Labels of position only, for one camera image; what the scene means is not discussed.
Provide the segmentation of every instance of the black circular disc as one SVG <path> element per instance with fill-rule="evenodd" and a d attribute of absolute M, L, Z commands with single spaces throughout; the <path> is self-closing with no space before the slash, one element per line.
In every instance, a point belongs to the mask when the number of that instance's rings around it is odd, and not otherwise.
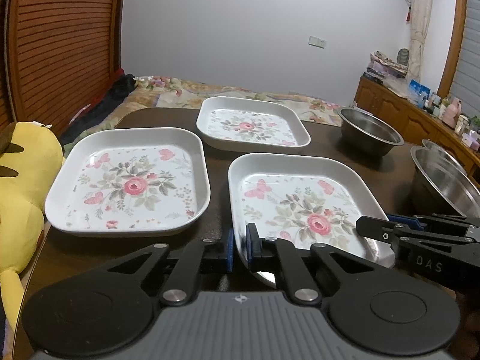
<path fill-rule="evenodd" d="M 100 355 L 135 340 L 152 319 L 151 300 L 140 287 L 108 281 L 98 288 L 53 285 L 36 293 L 22 312 L 30 340 L 63 357 Z"/>
<path fill-rule="evenodd" d="M 403 274 L 359 274 L 332 297 L 329 316 L 346 339 L 376 353 L 419 356 L 445 347 L 460 312 L 444 291 Z"/>

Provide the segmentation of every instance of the curtain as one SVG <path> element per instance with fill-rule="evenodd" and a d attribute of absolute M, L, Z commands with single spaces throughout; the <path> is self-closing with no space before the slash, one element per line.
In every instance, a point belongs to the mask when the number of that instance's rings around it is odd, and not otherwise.
<path fill-rule="evenodd" d="M 412 0 L 408 81 L 420 82 L 421 79 L 423 48 L 430 23 L 431 3 L 432 0 Z"/>

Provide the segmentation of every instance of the white floral tray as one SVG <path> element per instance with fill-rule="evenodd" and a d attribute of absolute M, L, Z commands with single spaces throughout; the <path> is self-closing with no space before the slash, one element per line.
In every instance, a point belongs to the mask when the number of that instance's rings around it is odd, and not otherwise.
<path fill-rule="evenodd" d="M 78 236 L 171 234 L 210 202 L 200 138 L 181 128 L 94 133 L 68 156 L 46 198 L 59 230 Z"/>
<path fill-rule="evenodd" d="M 233 228 L 246 263 L 245 227 L 255 223 L 260 237 L 288 239 L 299 249 L 327 243 L 383 266 L 394 263 L 390 245 L 359 237 L 362 215 L 387 220 L 375 197 L 348 166 L 320 157 L 246 154 L 229 168 Z M 275 283 L 273 274 L 260 278 Z"/>
<path fill-rule="evenodd" d="M 210 97 L 202 103 L 197 128 L 210 146 L 234 152 L 296 154 L 310 143 L 294 111 L 260 100 Z"/>

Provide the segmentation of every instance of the window blind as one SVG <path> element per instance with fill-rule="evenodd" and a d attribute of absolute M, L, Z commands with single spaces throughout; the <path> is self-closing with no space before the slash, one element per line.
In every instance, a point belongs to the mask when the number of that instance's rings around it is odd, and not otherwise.
<path fill-rule="evenodd" d="M 450 93 L 462 100 L 462 112 L 480 116 L 480 0 L 466 0 L 465 30 Z"/>

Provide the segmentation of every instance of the light switch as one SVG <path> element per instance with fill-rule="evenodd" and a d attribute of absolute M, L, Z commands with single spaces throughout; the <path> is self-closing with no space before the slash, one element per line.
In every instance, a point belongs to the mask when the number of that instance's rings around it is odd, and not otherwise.
<path fill-rule="evenodd" d="M 327 41 L 324 39 L 317 38 L 316 36 L 311 36 L 308 39 L 308 44 L 315 47 L 320 47 L 324 49 L 327 46 Z"/>

